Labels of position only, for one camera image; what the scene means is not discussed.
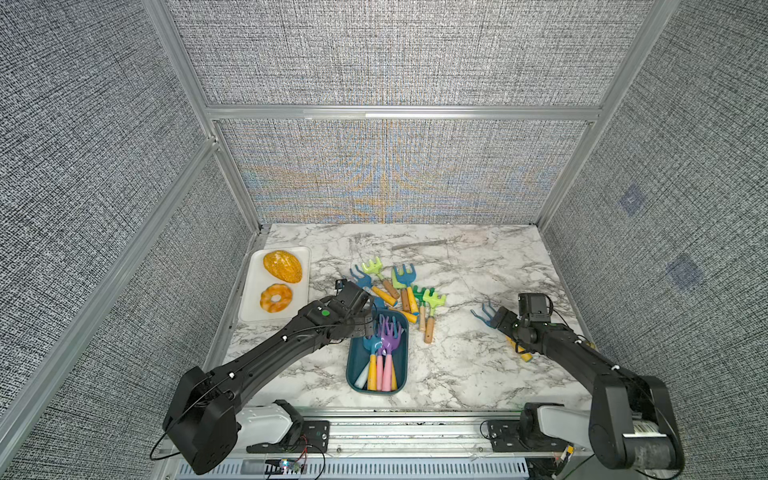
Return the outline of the purple rake pink handle front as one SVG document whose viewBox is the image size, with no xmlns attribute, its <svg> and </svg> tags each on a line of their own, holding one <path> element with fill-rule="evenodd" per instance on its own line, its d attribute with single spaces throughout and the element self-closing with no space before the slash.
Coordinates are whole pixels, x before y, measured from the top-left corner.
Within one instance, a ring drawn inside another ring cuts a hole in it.
<svg viewBox="0 0 768 480">
<path fill-rule="evenodd" d="M 376 390 L 377 391 L 383 391 L 383 369 L 384 369 L 384 358 L 383 358 L 383 335 L 384 335 L 384 328 L 386 325 L 386 321 L 388 320 L 387 316 L 380 315 L 379 321 L 378 321 L 378 327 L 377 327 L 377 343 L 376 345 Z"/>
</svg>

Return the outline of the purple rake pink handle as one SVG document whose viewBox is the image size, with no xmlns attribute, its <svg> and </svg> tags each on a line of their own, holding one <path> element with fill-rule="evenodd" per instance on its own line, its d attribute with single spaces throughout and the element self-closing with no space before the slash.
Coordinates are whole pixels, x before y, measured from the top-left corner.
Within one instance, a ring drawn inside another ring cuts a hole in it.
<svg viewBox="0 0 768 480">
<path fill-rule="evenodd" d="M 377 343 L 376 345 L 376 390 L 377 391 L 383 391 L 383 369 L 384 369 L 384 358 L 383 358 L 383 335 L 384 335 L 384 328 L 386 325 L 386 321 L 388 320 L 387 316 L 380 315 L 379 321 L 378 321 L 378 327 L 377 327 Z"/>
<path fill-rule="evenodd" d="M 384 369 L 383 369 L 383 390 L 389 392 L 393 386 L 393 372 L 394 372 L 394 359 L 393 353 L 398 349 L 403 328 L 400 323 L 393 317 L 385 316 L 381 326 L 382 334 L 382 349 L 384 356 Z"/>
</svg>

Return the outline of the teal fork rake yellow handle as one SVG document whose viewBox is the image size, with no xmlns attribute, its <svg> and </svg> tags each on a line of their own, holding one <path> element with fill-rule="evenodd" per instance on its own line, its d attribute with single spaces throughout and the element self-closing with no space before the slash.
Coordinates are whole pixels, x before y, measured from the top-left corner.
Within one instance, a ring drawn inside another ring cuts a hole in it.
<svg viewBox="0 0 768 480">
<path fill-rule="evenodd" d="M 382 347 L 382 340 L 378 334 L 373 334 L 363 340 L 363 345 L 369 354 L 369 363 L 367 367 L 366 388 L 369 391 L 378 391 L 378 352 Z"/>
</svg>

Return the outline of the purple rake pink handle back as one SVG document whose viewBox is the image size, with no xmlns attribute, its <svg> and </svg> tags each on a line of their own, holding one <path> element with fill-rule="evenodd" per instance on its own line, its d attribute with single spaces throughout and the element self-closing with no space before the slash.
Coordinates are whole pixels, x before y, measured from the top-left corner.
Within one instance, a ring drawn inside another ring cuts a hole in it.
<svg viewBox="0 0 768 480">
<path fill-rule="evenodd" d="M 403 328 L 400 323 L 393 317 L 385 316 L 381 326 L 382 334 L 382 349 L 384 356 L 384 369 L 383 369 L 383 390 L 389 392 L 393 386 L 393 372 L 394 372 L 394 359 L 393 353 L 398 349 Z"/>
</svg>

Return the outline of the light blue rake white handle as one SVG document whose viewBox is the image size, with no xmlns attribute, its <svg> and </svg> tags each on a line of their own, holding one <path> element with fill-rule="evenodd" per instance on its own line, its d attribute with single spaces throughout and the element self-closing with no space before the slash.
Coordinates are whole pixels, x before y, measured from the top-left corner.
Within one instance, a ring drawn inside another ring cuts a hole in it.
<svg viewBox="0 0 768 480">
<path fill-rule="evenodd" d="M 370 370 L 370 364 L 366 364 L 362 369 L 362 371 L 358 374 L 356 380 L 353 383 L 353 386 L 356 389 L 360 389 L 360 390 L 365 389 L 365 385 L 367 384 L 367 381 L 368 381 L 369 370 Z"/>
</svg>

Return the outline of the lime rake light wood handle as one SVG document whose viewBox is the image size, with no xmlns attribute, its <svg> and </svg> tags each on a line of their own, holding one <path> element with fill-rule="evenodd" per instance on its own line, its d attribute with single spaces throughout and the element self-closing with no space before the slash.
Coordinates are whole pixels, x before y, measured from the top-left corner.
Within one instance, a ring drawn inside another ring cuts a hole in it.
<svg viewBox="0 0 768 480">
<path fill-rule="evenodd" d="M 429 315 L 427 316 L 425 329 L 425 343 L 431 344 L 434 339 L 436 313 L 439 307 L 446 304 L 447 296 L 440 295 L 435 289 L 429 289 L 424 293 L 423 300 L 429 306 Z"/>
</svg>

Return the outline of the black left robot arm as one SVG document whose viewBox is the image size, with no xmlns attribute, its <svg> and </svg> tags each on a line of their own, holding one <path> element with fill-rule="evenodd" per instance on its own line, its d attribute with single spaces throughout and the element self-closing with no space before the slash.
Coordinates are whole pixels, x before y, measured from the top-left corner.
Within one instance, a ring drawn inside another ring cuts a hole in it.
<svg viewBox="0 0 768 480">
<path fill-rule="evenodd" d="M 337 341 L 373 330 L 372 295 L 338 280 L 336 293 L 313 300 L 277 333 L 210 371 L 194 366 L 176 387 L 162 423 L 186 463 L 204 475 L 235 448 L 237 414 L 265 385 L 303 357 Z"/>
</svg>

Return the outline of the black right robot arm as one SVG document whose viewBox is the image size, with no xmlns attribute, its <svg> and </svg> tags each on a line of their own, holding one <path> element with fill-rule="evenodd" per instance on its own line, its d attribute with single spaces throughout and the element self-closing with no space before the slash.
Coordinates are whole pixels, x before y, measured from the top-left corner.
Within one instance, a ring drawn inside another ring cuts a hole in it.
<svg viewBox="0 0 768 480">
<path fill-rule="evenodd" d="M 562 366 L 591 395 L 589 410 L 528 404 L 537 430 L 546 437 L 588 447 L 607 469 L 652 470 L 679 477 L 686 465 L 668 388 L 653 376 L 640 376 L 611 361 L 565 323 L 543 293 L 522 293 L 518 311 L 485 307 L 488 326 L 525 353 L 540 354 Z"/>
</svg>

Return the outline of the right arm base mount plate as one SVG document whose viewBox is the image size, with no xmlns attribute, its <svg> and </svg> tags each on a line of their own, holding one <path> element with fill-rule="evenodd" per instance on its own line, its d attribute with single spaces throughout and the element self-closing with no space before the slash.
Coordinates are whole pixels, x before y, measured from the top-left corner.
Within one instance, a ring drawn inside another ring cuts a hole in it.
<svg viewBox="0 0 768 480">
<path fill-rule="evenodd" d="M 546 436 L 518 420 L 489 420 L 485 433 L 494 453 L 562 452 L 568 447 L 566 441 Z"/>
</svg>

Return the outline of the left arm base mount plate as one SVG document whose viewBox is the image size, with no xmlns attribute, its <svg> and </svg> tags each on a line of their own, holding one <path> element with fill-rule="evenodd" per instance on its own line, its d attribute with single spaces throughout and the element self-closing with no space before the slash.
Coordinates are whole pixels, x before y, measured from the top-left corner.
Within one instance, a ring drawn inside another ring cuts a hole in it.
<svg viewBox="0 0 768 480">
<path fill-rule="evenodd" d="M 257 443 L 246 447 L 249 454 L 262 453 L 326 453 L 330 439 L 330 422 L 327 420 L 304 420 L 300 427 L 293 426 L 286 436 L 277 443 Z"/>
</svg>

